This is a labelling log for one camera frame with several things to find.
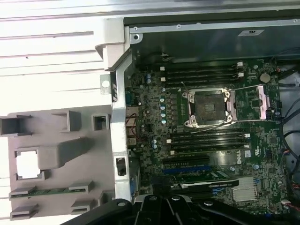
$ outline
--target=cpu socket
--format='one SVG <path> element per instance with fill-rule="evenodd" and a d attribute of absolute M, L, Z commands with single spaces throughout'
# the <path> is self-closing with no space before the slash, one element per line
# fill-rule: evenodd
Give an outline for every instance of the cpu socket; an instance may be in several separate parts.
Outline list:
<path fill-rule="evenodd" d="M 235 96 L 231 101 L 231 93 L 226 88 L 194 89 L 182 96 L 188 99 L 190 118 L 184 123 L 186 127 L 210 127 L 229 123 L 236 117 Z"/>

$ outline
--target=microchip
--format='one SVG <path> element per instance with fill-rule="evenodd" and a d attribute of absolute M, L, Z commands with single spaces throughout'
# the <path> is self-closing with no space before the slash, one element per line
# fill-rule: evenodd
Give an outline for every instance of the microchip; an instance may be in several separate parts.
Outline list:
<path fill-rule="evenodd" d="M 276 137 L 270 137 L 270 143 L 271 144 L 276 144 L 277 143 L 277 138 Z"/>
<path fill-rule="evenodd" d="M 226 114 L 223 93 L 205 95 L 196 92 L 195 116 L 198 124 L 201 124 L 201 121 L 224 120 Z"/>
<path fill-rule="evenodd" d="M 269 168 L 269 173 L 276 173 L 276 169 L 274 167 Z"/>
<path fill-rule="evenodd" d="M 260 101 L 259 100 L 252 100 L 252 108 L 259 108 Z"/>

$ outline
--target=heatsink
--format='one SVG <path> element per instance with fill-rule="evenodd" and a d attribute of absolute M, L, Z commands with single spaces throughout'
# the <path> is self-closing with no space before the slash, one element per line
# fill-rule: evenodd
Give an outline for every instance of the heatsink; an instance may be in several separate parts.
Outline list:
<path fill-rule="evenodd" d="M 254 177 L 240 177 L 239 185 L 232 189 L 232 194 L 236 202 L 257 200 Z"/>

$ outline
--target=label sticker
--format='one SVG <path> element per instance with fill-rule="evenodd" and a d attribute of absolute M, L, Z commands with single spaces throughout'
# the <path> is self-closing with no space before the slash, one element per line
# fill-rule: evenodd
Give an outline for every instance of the label sticker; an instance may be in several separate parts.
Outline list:
<path fill-rule="evenodd" d="M 251 157 L 251 150 L 245 150 L 245 158 Z"/>
<path fill-rule="evenodd" d="M 244 37 L 244 36 L 257 36 L 263 33 L 264 30 L 243 30 L 240 34 L 239 37 Z"/>

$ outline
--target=gray plastic tab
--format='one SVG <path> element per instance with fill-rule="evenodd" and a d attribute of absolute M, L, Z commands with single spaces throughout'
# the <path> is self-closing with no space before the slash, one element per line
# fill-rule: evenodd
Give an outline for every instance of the gray plastic tab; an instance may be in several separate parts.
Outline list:
<path fill-rule="evenodd" d="M 69 186 L 69 190 L 85 190 L 85 193 L 89 193 L 94 188 L 94 182 L 83 182 L 83 183 L 74 183 L 71 186 Z"/>
<path fill-rule="evenodd" d="M 26 129 L 25 120 L 31 116 L 0 117 L 0 136 L 24 136 L 32 133 Z"/>
<path fill-rule="evenodd" d="M 20 206 L 10 213 L 10 220 L 30 219 L 37 212 L 38 205 Z"/>
<path fill-rule="evenodd" d="M 81 114 L 80 112 L 65 111 L 52 113 L 53 116 L 62 116 L 66 118 L 66 125 L 61 130 L 64 132 L 79 131 L 81 129 Z"/>
<path fill-rule="evenodd" d="M 93 209 L 94 205 L 94 200 L 76 200 L 71 206 L 71 214 L 76 215 L 85 213 Z"/>
<path fill-rule="evenodd" d="M 9 193 L 9 197 L 14 195 L 28 195 L 31 191 L 37 189 L 37 186 L 34 187 L 19 187 Z"/>
<path fill-rule="evenodd" d="M 86 137 L 60 142 L 56 146 L 40 146 L 37 149 L 38 167 L 40 170 L 60 168 L 92 146 L 93 140 Z"/>

